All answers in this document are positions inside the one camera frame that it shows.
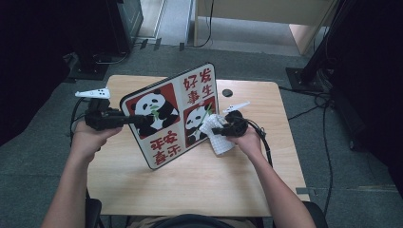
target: hand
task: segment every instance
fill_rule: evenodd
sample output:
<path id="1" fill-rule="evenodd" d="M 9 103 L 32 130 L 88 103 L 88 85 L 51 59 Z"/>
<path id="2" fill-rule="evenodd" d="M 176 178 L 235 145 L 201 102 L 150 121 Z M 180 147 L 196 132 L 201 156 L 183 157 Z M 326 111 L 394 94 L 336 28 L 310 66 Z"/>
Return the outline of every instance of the hand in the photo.
<path id="1" fill-rule="evenodd" d="M 243 153 L 245 153 L 249 158 L 263 156 L 261 153 L 260 137 L 256 130 L 251 126 L 248 126 L 248 129 L 246 129 L 243 136 L 227 137 L 226 139 L 237 144 Z"/>
<path id="2" fill-rule="evenodd" d="M 107 138 L 118 134 L 121 127 L 96 131 L 87 126 L 85 122 L 77 123 L 73 142 L 71 144 L 70 156 L 80 162 L 90 163 L 101 146 L 106 143 Z"/>

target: black equipment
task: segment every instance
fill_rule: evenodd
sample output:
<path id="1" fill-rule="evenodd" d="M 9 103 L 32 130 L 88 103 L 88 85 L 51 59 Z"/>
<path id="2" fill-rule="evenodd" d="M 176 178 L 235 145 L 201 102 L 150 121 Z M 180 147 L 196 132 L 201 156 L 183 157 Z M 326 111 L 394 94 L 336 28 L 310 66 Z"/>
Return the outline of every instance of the black equipment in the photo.
<path id="1" fill-rule="evenodd" d="M 328 72 L 336 109 L 351 134 L 351 148 L 367 148 L 385 163 L 401 196 L 402 11 L 403 2 L 397 0 L 340 1 L 329 32 L 307 66 L 294 70 L 299 73 L 296 81 L 306 86 L 319 69 Z M 293 70 L 287 72 L 292 76 Z"/>
<path id="2" fill-rule="evenodd" d="M 211 130 L 215 135 L 230 136 L 230 137 L 241 137 L 245 134 L 248 124 L 250 124 L 255 131 L 258 133 L 260 139 L 263 141 L 264 148 L 266 150 L 267 161 L 273 166 L 272 155 L 270 151 L 269 144 L 266 141 L 266 133 L 263 128 L 258 127 L 258 125 L 250 120 L 244 119 L 242 114 L 238 110 L 229 112 L 225 116 L 227 123 L 220 127 L 214 127 Z"/>
<path id="3" fill-rule="evenodd" d="M 86 110 L 86 124 L 97 131 L 122 127 L 124 124 L 141 124 L 143 115 L 125 116 L 119 109 L 109 107 L 107 99 L 92 98 Z"/>
<path id="4" fill-rule="evenodd" d="M 70 79 L 103 80 L 112 56 L 132 50 L 144 17 L 140 0 L 49 1 L 78 56 Z"/>

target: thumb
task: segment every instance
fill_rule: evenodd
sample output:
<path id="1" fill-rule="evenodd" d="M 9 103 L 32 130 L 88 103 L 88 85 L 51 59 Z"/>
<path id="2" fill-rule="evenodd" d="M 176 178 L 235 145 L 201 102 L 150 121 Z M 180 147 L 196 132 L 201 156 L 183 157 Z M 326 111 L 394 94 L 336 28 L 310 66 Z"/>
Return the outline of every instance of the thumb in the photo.
<path id="1" fill-rule="evenodd" d="M 236 143 L 236 140 L 237 140 L 236 137 L 231 137 L 231 136 L 227 136 L 227 137 L 225 137 L 225 139 L 227 141 L 229 141 L 229 142 L 232 142 L 232 143 Z"/>
<path id="2" fill-rule="evenodd" d="M 104 139 L 107 139 L 109 137 L 112 137 L 112 136 L 118 134 L 119 132 L 122 131 L 122 129 L 123 129 L 122 127 L 117 127 L 117 128 L 113 128 L 113 129 L 107 129 L 107 130 L 102 131 L 101 136 Z"/>

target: cable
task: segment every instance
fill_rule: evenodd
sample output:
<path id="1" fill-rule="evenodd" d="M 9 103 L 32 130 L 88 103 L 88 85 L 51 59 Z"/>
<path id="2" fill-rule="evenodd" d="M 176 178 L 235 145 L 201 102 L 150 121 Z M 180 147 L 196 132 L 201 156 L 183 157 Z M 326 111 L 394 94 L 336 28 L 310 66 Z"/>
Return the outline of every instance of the cable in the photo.
<path id="1" fill-rule="evenodd" d="M 71 113 L 71 119 L 70 119 L 70 144 L 72 144 L 72 142 L 73 142 L 73 136 L 74 136 L 74 132 L 72 131 L 71 128 L 73 127 L 74 122 L 77 121 L 77 120 L 75 119 L 75 116 L 76 116 L 76 113 L 77 113 L 78 106 L 79 106 L 80 103 L 83 101 L 83 99 L 84 99 L 84 97 L 80 98 L 80 99 L 77 101 L 76 105 L 75 105 L 74 108 L 73 108 L 73 112 Z"/>
<path id="2" fill-rule="evenodd" d="M 283 87 L 283 86 L 279 86 L 278 88 L 282 89 L 282 90 L 285 90 L 285 91 L 294 92 L 294 93 L 303 94 L 303 95 L 308 95 L 308 96 L 313 96 L 313 97 L 315 97 L 317 95 L 317 93 L 305 92 L 305 91 L 296 91 L 296 90 L 293 90 L 291 88 L 286 88 L 286 87 Z"/>
<path id="3" fill-rule="evenodd" d="M 109 62 L 109 63 L 104 63 L 104 62 L 96 62 L 95 61 L 95 63 L 96 64 L 98 64 L 98 65 L 115 65 L 115 64 L 119 64 L 121 61 L 123 61 L 126 57 L 127 57 L 127 52 L 125 53 L 125 56 L 122 58 L 122 59 L 120 59 L 120 60 L 118 60 L 118 61 L 116 61 L 116 62 Z"/>
<path id="4" fill-rule="evenodd" d="M 329 164 L 329 176 L 330 176 L 328 195 L 326 197 L 325 207 L 323 210 L 323 214 L 325 215 L 325 218 L 326 218 L 327 210 L 329 207 L 330 198 L 332 196 L 332 188 L 333 188 L 333 167 L 332 167 L 332 161 L 330 160 L 329 148 L 328 148 L 327 137 L 326 137 L 326 109 L 328 108 L 328 106 L 329 106 L 329 104 L 327 103 L 326 106 L 323 108 L 323 122 L 322 122 L 323 141 L 325 144 L 326 157 L 327 157 L 327 161 Z"/>
<path id="5" fill-rule="evenodd" d="M 309 113 L 309 112 L 311 112 L 311 111 L 317 109 L 318 107 L 319 107 L 319 106 L 317 105 L 317 106 L 315 106 L 315 107 L 313 107 L 313 108 L 311 108 L 311 109 L 309 109 L 309 110 L 307 110 L 307 111 L 301 112 L 301 113 L 299 113 L 299 114 L 297 114 L 297 115 L 295 115 L 295 116 L 293 116 L 293 117 L 290 117 L 290 118 L 288 118 L 288 121 L 291 121 L 291 120 L 293 120 L 293 119 L 295 119 L 295 118 L 298 118 L 298 117 L 300 117 L 300 116 L 302 116 L 302 115 L 304 115 L 304 114 L 307 114 L 307 113 Z"/>
<path id="6" fill-rule="evenodd" d="M 85 117 L 86 114 L 81 114 L 79 117 L 77 117 L 76 119 L 74 119 L 73 123 L 77 122 L 78 120 L 82 119 L 83 117 Z"/>
<path id="7" fill-rule="evenodd" d="M 328 190 L 328 194 L 327 194 L 327 197 L 326 197 L 325 207 L 324 207 L 324 210 L 323 210 L 323 214 L 324 214 L 325 217 L 327 215 L 327 210 L 329 208 L 330 198 L 332 196 L 333 175 L 334 175 L 333 174 L 332 161 L 330 159 L 329 146 L 328 146 L 327 137 L 326 137 L 326 110 L 329 107 L 329 104 L 331 102 L 331 98 L 326 97 L 326 96 L 330 96 L 330 94 L 329 93 L 318 93 L 318 94 L 316 94 L 315 99 L 314 99 L 314 102 L 315 102 L 315 105 L 316 105 L 315 107 L 313 107 L 313 108 L 311 108 L 311 109 L 309 109 L 307 111 L 301 112 L 301 113 L 297 114 L 296 116 L 291 117 L 291 118 L 288 119 L 288 121 L 290 121 L 290 120 L 293 120 L 293 119 L 295 119 L 295 118 L 297 118 L 297 117 L 299 117 L 299 116 L 301 116 L 303 114 L 309 113 L 312 110 L 317 109 L 318 107 L 323 108 L 322 134 L 323 134 L 323 142 L 324 142 L 324 145 L 325 145 L 326 158 L 327 158 L 327 162 L 328 162 L 328 166 L 329 166 L 329 190 Z M 318 103 L 317 99 L 319 99 L 319 98 L 324 100 L 323 104 Z"/>
<path id="8" fill-rule="evenodd" d="M 317 74 L 321 80 L 321 82 L 328 88 L 331 89 L 333 85 L 329 81 L 329 75 L 331 74 L 328 69 L 320 68 L 317 70 Z"/>
<path id="9" fill-rule="evenodd" d="M 204 1 L 204 10 L 207 11 L 207 2 L 206 2 L 206 1 Z M 212 18 L 212 17 L 213 17 L 213 12 L 210 12 L 210 18 Z M 211 33 L 211 32 L 212 32 L 212 30 L 211 30 L 212 27 L 211 27 L 211 25 L 208 24 L 207 17 L 205 17 L 205 24 L 207 25 L 208 30 L 209 30 L 209 32 Z M 214 45 L 214 40 L 211 39 L 211 37 L 210 37 L 210 41 L 211 41 L 210 47 L 212 47 L 212 46 Z"/>
<path id="10" fill-rule="evenodd" d="M 108 216 L 109 228 L 112 228 L 112 216 Z"/>
<path id="11" fill-rule="evenodd" d="M 210 38 L 211 38 L 211 19 L 213 18 L 213 9 L 214 9 L 214 0 L 212 0 L 212 2 L 211 2 L 210 27 L 209 27 L 209 34 L 208 34 L 207 40 L 204 42 L 204 44 L 202 44 L 200 46 L 193 46 L 193 48 L 202 48 L 210 41 Z"/>
<path id="12" fill-rule="evenodd" d="M 234 119 L 242 120 L 242 121 L 246 122 L 247 124 L 251 125 L 255 129 L 256 133 L 258 133 L 261 141 L 263 142 L 264 149 L 266 150 L 267 161 L 273 167 L 272 154 L 271 154 L 269 143 L 267 143 L 267 141 L 266 141 L 266 132 L 264 132 L 264 128 L 259 127 L 257 123 L 255 123 L 251 120 L 248 120 L 248 119 L 244 119 L 243 117 L 235 116 Z"/>

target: panda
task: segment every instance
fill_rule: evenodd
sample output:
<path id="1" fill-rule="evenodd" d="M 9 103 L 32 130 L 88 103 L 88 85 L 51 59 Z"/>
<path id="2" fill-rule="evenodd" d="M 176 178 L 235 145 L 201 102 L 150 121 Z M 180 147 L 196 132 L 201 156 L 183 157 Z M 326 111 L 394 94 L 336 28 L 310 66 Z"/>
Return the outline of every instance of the panda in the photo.
<path id="1" fill-rule="evenodd" d="M 202 133 L 199 128 L 211 115 L 211 110 L 208 110 L 209 105 L 199 106 L 189 112 L 185 128 L 186 128 L 186 142 L 191 145 L 199 140 L 207 137 L 206 134 Z"/>
<path id="2" fill-rule="evenodd" d="M 159 89 L 144 95 L 136 104 L 131 105 L 136 115 L 144 115 L 143 123 L 135 123 L 138 134 L 147 137 L 162 128 L 169 127 L 179 118 L 178 109 L 165 99 Z"/>

